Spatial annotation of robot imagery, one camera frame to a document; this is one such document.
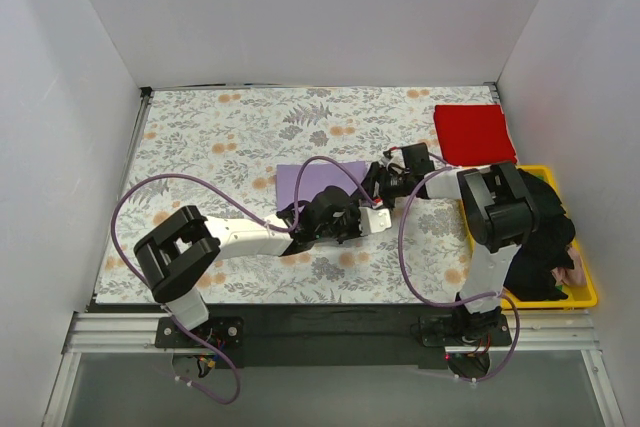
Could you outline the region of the lavender t shirt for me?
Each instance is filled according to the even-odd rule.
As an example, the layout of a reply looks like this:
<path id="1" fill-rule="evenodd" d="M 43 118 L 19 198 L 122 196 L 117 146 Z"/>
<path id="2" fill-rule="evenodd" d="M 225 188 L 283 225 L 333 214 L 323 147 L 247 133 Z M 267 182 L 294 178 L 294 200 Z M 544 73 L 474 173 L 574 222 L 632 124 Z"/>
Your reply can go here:
<path id="1" fill-rule="evenodd" d="M 361 183 L 367 172 L 368 166 L 364 161 L 341 163 Z M 300 165 L 280 164 L 276 167 L 276 209 L 278 211 L 288 207 L 294 201 L 294 187 Z M 314 162 L 304 171 L 299 189 L 299 201 L 311 201 L 316 194 L 326 187 L 335 186 L 341 188 L 348 195 L 356 190 L 356 184 L 339 167 L 331 163 Z"/>

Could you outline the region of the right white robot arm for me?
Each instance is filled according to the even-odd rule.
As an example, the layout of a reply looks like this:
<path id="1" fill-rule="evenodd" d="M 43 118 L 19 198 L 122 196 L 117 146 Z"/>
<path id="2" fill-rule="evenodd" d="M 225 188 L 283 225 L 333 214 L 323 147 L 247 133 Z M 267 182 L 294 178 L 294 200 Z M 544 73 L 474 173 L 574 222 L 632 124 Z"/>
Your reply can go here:
<path id="1" fill-rule="evenodd" d="M 504 283 L 520 247 L 540 223 L 537 208 L 515 164 L 506 161 L 476 167 L 438 168 L 424 144 L 399 149 L 402 161 L 393 160 L 395 149 L 373 162 L 362 182 L 365 191 L 392 209 L 398 198 L 406 207 L 417 199 L 454 200 L 463 209 L 474 242 L 469 276 L 449 308 L 464 312 L 452 320 L 454 336 L 475 344 L 489 331 L 485 315 L 501 310 Z"/>

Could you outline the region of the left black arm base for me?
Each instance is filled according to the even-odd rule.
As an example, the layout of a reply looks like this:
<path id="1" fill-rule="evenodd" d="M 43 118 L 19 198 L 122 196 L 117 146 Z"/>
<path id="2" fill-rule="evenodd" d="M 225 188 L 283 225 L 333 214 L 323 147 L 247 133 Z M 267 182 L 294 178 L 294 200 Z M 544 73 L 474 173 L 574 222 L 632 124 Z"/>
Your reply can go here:
<path id="1" fill-rule="evenodd" d="M 241 317 L 211 317 L 192 329 L 191 333 L 219 349 L 237 348 L 243 342 L 244 320 Z M 165 317 L 158 322 L 154 346 L 183 349 L 201 347 L 201 344 L 182 332 L 173 320 Z"/>

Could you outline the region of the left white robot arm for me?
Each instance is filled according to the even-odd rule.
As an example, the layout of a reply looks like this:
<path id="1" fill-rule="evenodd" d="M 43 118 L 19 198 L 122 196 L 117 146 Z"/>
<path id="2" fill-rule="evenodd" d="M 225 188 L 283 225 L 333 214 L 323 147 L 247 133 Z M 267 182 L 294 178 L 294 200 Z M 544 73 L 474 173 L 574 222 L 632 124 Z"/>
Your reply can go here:
<path id="1" fill-rule="evenodd" d="M 263 224 L 207 217 L 189 205 L 143 237 L 134 254 L 153 299 L 177 319 L 180 337 L 200 347 L 211 339 L 213 324 L 197 283 L 212 263 L 239 257 L 287 257 L 320 242 L 343 243 L 363 234 L 361 220 L 360 202 L 335 186 L 304 201 L 298 223 L 292 205 L 266 217 Z"/>

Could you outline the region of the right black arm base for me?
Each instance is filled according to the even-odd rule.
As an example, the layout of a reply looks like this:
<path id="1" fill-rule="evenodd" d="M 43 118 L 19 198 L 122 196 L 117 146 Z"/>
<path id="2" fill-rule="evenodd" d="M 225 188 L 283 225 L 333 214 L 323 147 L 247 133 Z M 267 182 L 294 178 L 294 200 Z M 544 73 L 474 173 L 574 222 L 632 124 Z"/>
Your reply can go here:
<path id="1" fill-rule="evenodd" d="M 485 313 L 469 313 L 465 307 L 434 309 L 420 316 L 412 334 L 426 347 L 477 346 L 507 347 L 512 335 L 506 316 L 497 307 Z"/>

